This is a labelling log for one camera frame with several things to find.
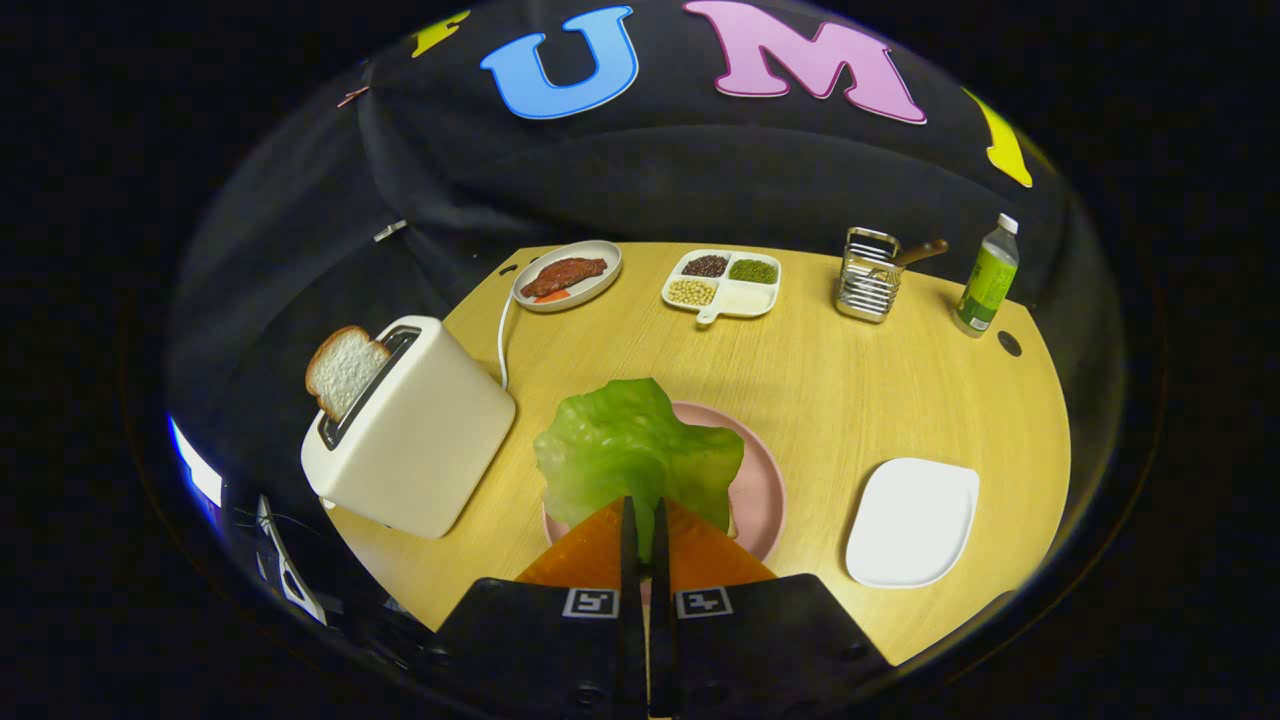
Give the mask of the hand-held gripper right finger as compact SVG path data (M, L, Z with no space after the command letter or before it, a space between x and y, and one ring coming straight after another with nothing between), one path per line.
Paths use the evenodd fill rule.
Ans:
M818 577L777 577L672 498L655 510L652 560L653 716L831 719L891 676Z

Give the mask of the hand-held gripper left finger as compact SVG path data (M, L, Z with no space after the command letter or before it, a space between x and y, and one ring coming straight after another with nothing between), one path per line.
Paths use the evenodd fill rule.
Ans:
M428 644L428 684L485 719L643 717L634 501L620 497L608 511L617 580L475 580Z

